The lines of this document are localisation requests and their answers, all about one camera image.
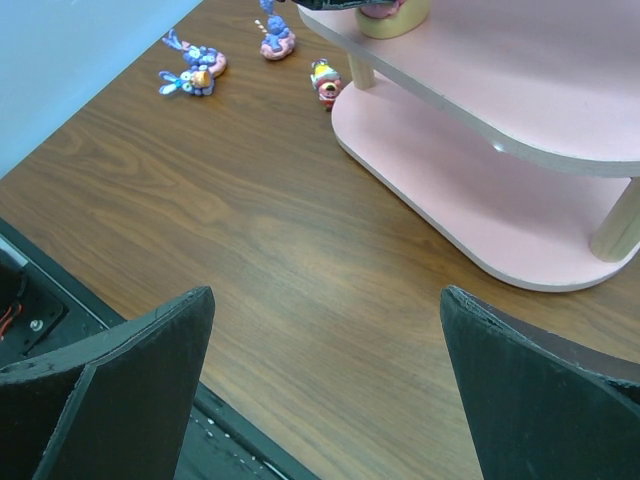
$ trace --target wood grain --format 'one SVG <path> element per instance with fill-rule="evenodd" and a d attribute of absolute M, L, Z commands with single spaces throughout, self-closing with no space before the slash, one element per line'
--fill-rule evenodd
<path fill-rule="evenodd" d="M 346 56 L 284 5 L 300 45 L 267 63 L 257 3 L 177 26 L 229 57 L 212 97 L 157 93 L 183 66 L 158 42 L 2 180 L 0 215 L 129 318 L 211 285 L 203 381 L 320 477 L 481 478 L 440 290 L 638 362 L 640 263 L 561 295 L 484 274 L 337 145 L 309 74 Z"/>

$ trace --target screw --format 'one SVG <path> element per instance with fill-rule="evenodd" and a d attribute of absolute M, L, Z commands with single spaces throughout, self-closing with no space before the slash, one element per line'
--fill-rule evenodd
<path fill-rule="evenodd" d="M 39 332 L 40 330 L 42 330 L 43 326 L 44 322 L 42 320 L 31 320 L 31 323 L 29 324 L 29 327 L 34 332 Z"/>

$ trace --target red wire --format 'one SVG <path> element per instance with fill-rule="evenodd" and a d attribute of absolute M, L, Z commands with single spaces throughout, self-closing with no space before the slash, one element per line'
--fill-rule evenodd
<path fill-rule="evenodd" d="M 13 310 L 13 308 L 9 307 L 9 310 L 7 310 L 6 313 L 2 316 L 2 318 L 0 318 L 0 323 L 2 323 L 2 321 L 4 321 L 5 318 L 9 317 L 9 315 L 11 314 L 11 310 Z M 13 319 L 16 318 L 18 315 L 20 315 L 21 313 L 22 313 L 22 304 L 19 303 L 18 312 L 15 315 L 11 315 L 7 319 L 7 321 L 2 324 L 2 327 L 0 327 L 0 342 L 4 340 L 4 332 L 7 331 L 7 328 L 9 328 L 9 325 L 11 325 L 11 322 L 13 322 Z"/>

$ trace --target pink shelf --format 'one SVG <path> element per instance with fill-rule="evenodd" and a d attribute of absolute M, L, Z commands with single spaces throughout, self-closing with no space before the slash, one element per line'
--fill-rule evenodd
<path fill-rule="evenodd" d="M 300 15 L 520 158 L 640 176 L 639 2 L 433 0 L 424 24 L 392 40 L 363 36 L 352 10 Z"/>
<path fill-rule="evenodd" d="M 620 270 L 589 239 L 629 179 L 570 175 L 497 152 L 448 114 L 377 76 L 347 86 L 332 114 L 338 141 L 425 220 L 498 279 L 572 291 Z"/>

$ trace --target small doll figurine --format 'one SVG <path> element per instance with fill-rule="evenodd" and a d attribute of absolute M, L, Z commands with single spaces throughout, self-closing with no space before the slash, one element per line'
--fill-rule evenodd
<path fill-rule="evenodd" d="M 321 58 L 311 64 L 311 85 L 318 92 L 318 98 L 327 112 L 333 108 L 338 95 L 342 91 L 342 78 L 340 74 L 331 68 L 325 58 Z"/>
<path fill-rule="evenodd" d="M 260 23 L 260 20 L 255 21 L 265 35 L 260 46 L 260 53 L 267 60 L 282 60 L 296 47 L 296 36 L 284 19 L 275 14 L 273 0 L 260 0 L 260 7 L 269 15 L 267 28 Z"/>
<path fill-rule="evenodd" d="M 206 65 L 193 65 L 189 70 L 182 72 L 179 77 L 167 71 L 162 71 L 158 75 L 163 80 L 170 82 L 160 87 L 159 91 L 162 95 L 169 95 L 177 90 L 197 96 L 208 96 L 213 93 L 215 80 Z"/>
<path fill-rule="evenodd" d="M 165 45 L 182 52 L 182 58 L 189 66 L 200 67 L 206 65 L 209 73 L 218 78 L 227 68 L 227 57 L 211 47 L 196 47 L 184 40 L 180 41 L 176 31 L 172 28 L 166 37 L 162 39 Z"/>

